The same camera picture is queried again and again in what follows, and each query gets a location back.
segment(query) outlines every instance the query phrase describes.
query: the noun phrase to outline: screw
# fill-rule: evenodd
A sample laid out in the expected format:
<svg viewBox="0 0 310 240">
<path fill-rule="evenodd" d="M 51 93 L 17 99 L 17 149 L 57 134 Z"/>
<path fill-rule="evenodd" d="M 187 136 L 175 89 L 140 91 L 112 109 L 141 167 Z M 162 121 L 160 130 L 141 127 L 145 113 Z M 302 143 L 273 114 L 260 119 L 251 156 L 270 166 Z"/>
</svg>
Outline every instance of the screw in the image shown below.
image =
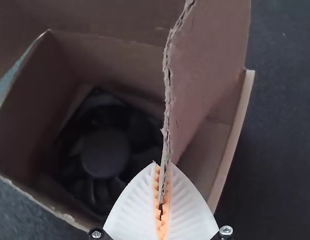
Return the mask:
<svg viewBox="0 0 310 240">
<path fill-rule="evenodd" d="M 93 239 L 101 239 L 101 236 L 102 236 L 102 234 L 101 234 L 101 232 L 99 232 L 99 231 L 93 231 L 92 233 L 91 233 L 91 237 L 93 238 Z"/>
<path fill-rule="evenodd" d="M 233 234 L 233 228 L 231 226 L 225 225 L 219 229 L 219 236 L 221 237 L 222 240 L 231 238 L 232 234 Z"/>
</svg>

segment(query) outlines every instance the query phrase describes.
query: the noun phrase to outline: orange serrated edge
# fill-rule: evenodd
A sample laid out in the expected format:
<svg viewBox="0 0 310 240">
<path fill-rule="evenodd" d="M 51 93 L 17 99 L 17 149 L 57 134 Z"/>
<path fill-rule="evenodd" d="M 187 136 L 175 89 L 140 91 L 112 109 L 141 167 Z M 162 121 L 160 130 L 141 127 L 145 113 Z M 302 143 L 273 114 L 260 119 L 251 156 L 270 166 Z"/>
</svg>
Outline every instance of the orange serrated edge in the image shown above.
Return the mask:
<svg viewBox="0 0 310 240">
<path fill-rule="evenodd" d="M 156 165 L 155 169 L 155 181 L 154 181 L 154 205 L 155 205 L 155 217 L 156 226 L 158 232 L 158 240 L 166 240 L 168 232 L 168 215 L 169 215 L 169 202 L 170 202 L 170 181 L 168 175 L 168 181 L 166 186 L 166 194 L 164 197 L 164 203 L 162 205 L 162 210 L 160 209 L 158 193 L 159 193 L 159 172 L 160 166 Z"/>
</svg>

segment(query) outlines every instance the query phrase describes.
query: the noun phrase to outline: torn cardboard edge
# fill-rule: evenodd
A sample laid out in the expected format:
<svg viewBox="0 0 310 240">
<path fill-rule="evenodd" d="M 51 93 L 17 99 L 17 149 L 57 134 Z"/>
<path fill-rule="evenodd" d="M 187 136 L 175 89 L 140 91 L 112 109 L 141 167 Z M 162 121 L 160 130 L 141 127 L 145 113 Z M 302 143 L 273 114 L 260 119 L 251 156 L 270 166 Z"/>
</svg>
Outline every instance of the torn cardboard edge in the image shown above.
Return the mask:
<svg viewBox="0 0 310 240">
<path fill-rule="evenodd" d="M 179 16 L 173 29 L 169 31 L 167 38 L 167 43 L 164 49 L 164 58 L 163 58 L 163 72 L 164 72 L 164 82 L 165 82 L 165 113 L 164 113 L 164 126 L 162 129 L 164 137 L 163 153 L 160 164 L 160 175 L 159 175 L 159 195 L 158 200 L 162 204 L 164 202 L 165 189 L 167 185 L 167 167 L 171 161 L 171 145 L 170 145 L 170 110 L 174 104 L 174 99 L 171 92 L 171 77 L 173 72 L 169 67 L 170 62 L 170 49 L 172 45 L 173 38 L 175 34 L 182 28 L 184 22 L 186 21 L 192 7 L 195 5 L 195 0 L 186 0 L 184 10 Z"/>
</svg>

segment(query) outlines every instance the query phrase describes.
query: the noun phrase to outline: cardboard flap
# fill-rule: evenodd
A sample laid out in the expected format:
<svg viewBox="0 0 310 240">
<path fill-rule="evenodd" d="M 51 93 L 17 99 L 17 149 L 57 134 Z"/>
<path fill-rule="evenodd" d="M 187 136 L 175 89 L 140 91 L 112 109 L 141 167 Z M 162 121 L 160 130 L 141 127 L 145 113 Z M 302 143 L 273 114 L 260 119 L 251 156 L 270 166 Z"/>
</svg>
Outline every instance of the cardboard flap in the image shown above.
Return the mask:
<svg viewBox="0 0 310 240">
<path fill-rule="evenodd" d="M 77 85 L 61 48 L 47 32 L 26 56 L 0 104 L 1 173 L 32 182 L 38 174 L 34 160 L 58 134 Z"/>
<path fill-rule="evenodd" d="M 164 54 L 168 157 L 176 163 L 198 126 L 244 70 L 250 0 L 187 0 Z"/>
<path fill-rule="evenodd" d="M 12 0 L 0 0 L 0 78 L 46 28 Z"/>
<path fill-rule="evenodd" d="M 18 0 L 50 29 L 164 46 L 182 0 Z"/>
</svg>

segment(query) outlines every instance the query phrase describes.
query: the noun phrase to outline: fan blade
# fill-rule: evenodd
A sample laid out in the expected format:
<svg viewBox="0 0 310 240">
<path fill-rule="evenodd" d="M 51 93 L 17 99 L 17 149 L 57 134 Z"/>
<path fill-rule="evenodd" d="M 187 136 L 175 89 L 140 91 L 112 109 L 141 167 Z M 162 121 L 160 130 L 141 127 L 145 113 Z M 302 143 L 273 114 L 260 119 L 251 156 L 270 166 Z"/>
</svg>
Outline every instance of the fan blade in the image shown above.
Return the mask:
<svg viewBox="0 0 310 240">
<path fill-rule="evenodd" d="M 115 203 L 108 190 L 107 182 L 97 180 L 95 182 L 96 210 L 99 214 L 108 214 Z"/>
<path fill-rule="evenodd" d="M 113 127 L 126 131 L 131 108 L 127 106 L 108 105 L 98 106 L 90 111 L 93 122 L 102 127 Z"/>
<path fill-rule="evenodd" d="M 80 155 L 68 157 L 61 166 L 60 177 L 64 184 L 69 184 L 85 175 L 80 163 Z"/>
<path fill-rule="evenodd" d="M 127 135 L 133 152 L 142 151 L 153 141 L 152 125 L 145 115 L 135 111 L 129 119 Z"/>
<path fill-rule="evenodd" d="M 96 199 L 94 195 L 94 180 L 90 177 L 84 180 L 83 191 L 81 195 L 81 199 L 85 204 L 94 207 L 96 204 Z"/>
<path fill-rule="evenodd" d="M 108 181 L 108 190 L 114 201 L 117 200 L 125 187 L 126 183 L 121 181 L 118 177 L 114 177 L 113 179 Z"/>
<path fill-rule="evenodd" d="M 87 113 L 91 109 L 94 109 L 95 107 L 109 105 L 123 106 L 124 104 L 120 100 L 116 99 L 114 96 L 104 92 L 90 93 L 80 107 L 76 118 L 80 118 L 85 113 Z"/>
<path fill-rule="evenodd" d="M 152 146 L 151 148 L 132 155 L 125 171 L 120 175 L 121 179 L 128 183 L 152 161 L 160 164 L 161 153 L 162 150 L 160 147 Z"/>
<path fill-rule="evenodd" d="M 68 190 L 76 197 L 81 198 L 82 189 L 84 188 L 84 180 L 78 179 L 74 181 L 69 187 Z"/>
</svg>

